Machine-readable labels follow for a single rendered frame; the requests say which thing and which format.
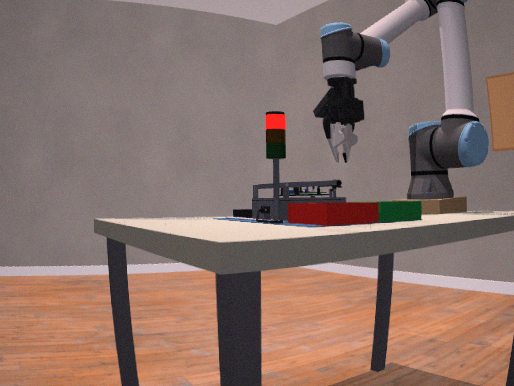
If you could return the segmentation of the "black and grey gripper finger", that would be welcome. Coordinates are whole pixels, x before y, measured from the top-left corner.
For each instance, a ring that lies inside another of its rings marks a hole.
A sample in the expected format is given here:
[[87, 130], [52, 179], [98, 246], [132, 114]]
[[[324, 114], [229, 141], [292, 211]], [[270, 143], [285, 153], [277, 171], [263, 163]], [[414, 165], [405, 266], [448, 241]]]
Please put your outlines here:
[[339, 152], [337, 147], [344, 142], [345, 135], [340, 131], [340, 124], [338, 122], [334, 124], [334, 120], [331, 119], [327, 111], [323, 113], [323, 128], [325, 135], [329, 142], [335, 161], [339, 162]]
[[341, 132], [345, 135], [345, 141], [342, 144], [343, 145], [343, 153], [342, 154], [343, 154], [345, 163], [348, 162], [351, 147], [358, 142], [357, 135], [355, 135], [353, 133], [354, 127], [355, 127], [355, 124], [353, 122], [346, 122], [344, 127], [341, 129]]

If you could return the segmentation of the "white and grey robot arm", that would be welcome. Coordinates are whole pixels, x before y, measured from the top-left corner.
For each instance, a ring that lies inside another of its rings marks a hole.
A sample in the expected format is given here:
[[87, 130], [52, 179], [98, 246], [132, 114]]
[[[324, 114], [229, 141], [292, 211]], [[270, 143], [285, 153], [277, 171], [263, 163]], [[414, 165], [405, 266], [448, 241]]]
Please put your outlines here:
[[324, 79], [356, 78], [357, 70], [385, 67], [390, 59], [388, 44], [417, 21], [438, 13], [446, 112], [441, 122], [422, 122], [409, 128], [409, 200], [453, 198], [448, 168], [480, 165], [488, 154], [487, 131], [474, 113], [464, 12], [467, 1], [405, 0], [362, 33], [352, 32], [346, 23], [321, 28]]

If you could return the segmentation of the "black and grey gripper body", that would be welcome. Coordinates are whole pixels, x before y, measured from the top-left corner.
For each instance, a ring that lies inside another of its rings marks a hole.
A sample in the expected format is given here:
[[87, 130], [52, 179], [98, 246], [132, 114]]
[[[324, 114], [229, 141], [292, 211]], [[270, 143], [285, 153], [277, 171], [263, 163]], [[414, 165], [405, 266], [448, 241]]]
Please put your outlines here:
[[325, 106], [328, 115], [332, 120], [334, 120], [334, 124], [337, 121], [340, 122], [341, 125], [345, 125], [347, 121], [356, 123], [364, 120], [363, 100], [358, 100], [358, 98], [355, 98], [354, 95], [354, 84], [357, 84], [357, 79], [351, 79], [349, 77], [333, 77], [329, 78], [327, 81], [328, 85], [334, 87], [335, 91], [333, 99], [327, 102], [327, 105]]

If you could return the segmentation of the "green bin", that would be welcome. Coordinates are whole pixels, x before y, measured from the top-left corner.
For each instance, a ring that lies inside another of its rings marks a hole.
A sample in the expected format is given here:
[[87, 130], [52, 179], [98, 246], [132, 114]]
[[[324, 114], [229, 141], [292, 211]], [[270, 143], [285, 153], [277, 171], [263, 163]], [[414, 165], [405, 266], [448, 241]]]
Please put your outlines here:
[[379, 222], [422, 219], [422, 201], [379, 202]]

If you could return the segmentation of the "red bin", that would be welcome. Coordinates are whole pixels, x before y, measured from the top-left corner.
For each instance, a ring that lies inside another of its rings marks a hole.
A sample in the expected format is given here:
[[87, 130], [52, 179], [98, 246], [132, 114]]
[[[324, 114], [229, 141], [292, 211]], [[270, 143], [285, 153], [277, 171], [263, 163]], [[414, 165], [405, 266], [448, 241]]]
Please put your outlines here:
[[379, 202], [288, 203], [288, 223], [347, 225], [379, 222]]

